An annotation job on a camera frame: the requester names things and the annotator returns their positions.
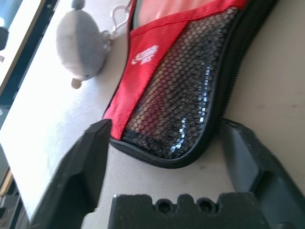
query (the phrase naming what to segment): plush toy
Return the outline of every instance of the plush toy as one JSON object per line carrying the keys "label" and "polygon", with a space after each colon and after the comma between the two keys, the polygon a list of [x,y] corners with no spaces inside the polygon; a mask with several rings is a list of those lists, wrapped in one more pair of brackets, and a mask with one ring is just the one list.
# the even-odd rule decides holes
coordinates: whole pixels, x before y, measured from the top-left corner
{"label": "plush toy", "polygon": [[84,6],[85,0],[73,0],[72,10],[62,18],[56,33],[58,55],[74,74],[71,85],[75,89],[99,73],[110,46],[105,32],[82,10]]}

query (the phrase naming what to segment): black zipper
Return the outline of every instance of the black zipper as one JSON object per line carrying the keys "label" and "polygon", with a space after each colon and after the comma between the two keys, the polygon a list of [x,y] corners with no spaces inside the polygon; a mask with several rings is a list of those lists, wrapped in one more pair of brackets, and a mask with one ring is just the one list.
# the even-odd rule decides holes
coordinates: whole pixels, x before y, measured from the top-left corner
{"label": "black zipper", "polygon": [[[162,159],[158,158],[156,156],[150,155],[149,153],[129,144],[123,141],[118,141],[113,138],[110,138],[110,144],[114,146],[115,148],[119,149],[120,151],[124,152],[125,154],[140,160],[142,162],[145,162],[149,165],[153,165],[156,167],[162,167],[162,168],[180,168],[187,166],[191,164],[193,161],[195,161],[202,153],[203,151],[208,147],[209,143],[213,139],[213,137],[216,135],[220,128],[220,123],[222,120],[222,116],[226,110],[226,107],[229,102],[230,95],[234,88],[234,83],[237,78],[240,65],[242,63],[242,59],[251,44],[252,40],[255,38],[257,32],[261,28],[264,21],[267,19],[269,13],[271,12],[272,8],[275,6],[275,4],[278,2],[278,0],[251,0],[248,2],[246,7],[239,12],[236,19],[234,20],[232,27],[228,33],[227,41],[224,45],[224,50],[222,51],[221,58],[220,58],[220,64],[217,71],[220,72],[219,74],[222,74],[220,76],[225,76],[226,69],[230,70],[229,77],[225,78],[224,76],[222,78],[216,79],[216,85],[214,86],[214,93],[213,93],[213,99],[211,104],[211,113],[218,113],[217,117],[213,117],[210,113],[210,118],[208,118],[208,122],[206,124],[206,128],[204,129],[203,133],[208,132],[208,137],[206,138],[205,144],[200,144],[199,137],[198,142],[195,144],[194,148],[192,148],[189,152],[185,154],[185,156],[178,158],[178,160],[175,159]],[[246,27],[247,32],[243,33],[240,29],[243,27]],[[235,42],[235,45],[238,46],[237,53],[231,53],[231,55],[234,56],[234,63],[228,63],[230,61],[230,58],[228,54],[228,49],[232,48],[230,47],[232,43],[234,43],[234,39],[238,40],[236,36],[234,35],[240,35],[242,40],[242,45],[239,45],[238,42]],[[128,56],[129,56],[129,48],[130,48],[130,37],[128,36]],[[217,104],[215,103],[220,100],[221,107],[217,107]]]}

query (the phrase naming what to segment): screw hole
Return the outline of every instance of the screw hole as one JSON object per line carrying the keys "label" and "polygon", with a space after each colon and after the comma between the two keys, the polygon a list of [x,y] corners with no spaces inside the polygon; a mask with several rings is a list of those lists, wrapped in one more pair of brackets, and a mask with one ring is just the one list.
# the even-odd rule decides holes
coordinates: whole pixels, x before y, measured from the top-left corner
{"label": "screw hole", "polygon": [[155,209],[167,215],[173,213],[173,204],[168,199],[160,199],[155,204]]}
{"label": "screw hole", "polygon": [[216,213],[216,205],[208,198],[201,198],[197,201],[200,210],[207,213]]}
{"label": "screw hole", "polygon": [[166,203],[166,202],[162,202],[160,205],[159,205],[159,211],[164,213],[164,214],[167,214],[171,211],[171,206]]}

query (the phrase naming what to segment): black fabric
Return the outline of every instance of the black fabric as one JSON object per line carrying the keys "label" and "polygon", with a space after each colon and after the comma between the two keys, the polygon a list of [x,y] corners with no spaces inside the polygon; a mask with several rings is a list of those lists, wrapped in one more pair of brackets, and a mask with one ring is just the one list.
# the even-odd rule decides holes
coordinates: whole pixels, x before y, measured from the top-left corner
{"label": "black fabric", "polygon": [[186,154],[207,121],[214,76],[239,10],[190,22],[162,59],[122,140],[165,159]]}

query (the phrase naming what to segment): red fabric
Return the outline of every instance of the red fabric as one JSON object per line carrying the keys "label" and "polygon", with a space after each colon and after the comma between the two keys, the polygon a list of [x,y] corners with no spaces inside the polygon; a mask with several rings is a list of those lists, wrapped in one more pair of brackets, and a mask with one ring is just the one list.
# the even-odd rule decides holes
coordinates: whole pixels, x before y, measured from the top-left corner
{"label": "red fabric", "polygon": [[112,119],[113,138],[121,138],[151,76],[186,24],[192,20],[218,14],[229,7],[241,9],[245,3],[246,0],[215,0],[194,10],[157,19],[131,31],[126,68],[119,88],[104,115],[104,118]]}

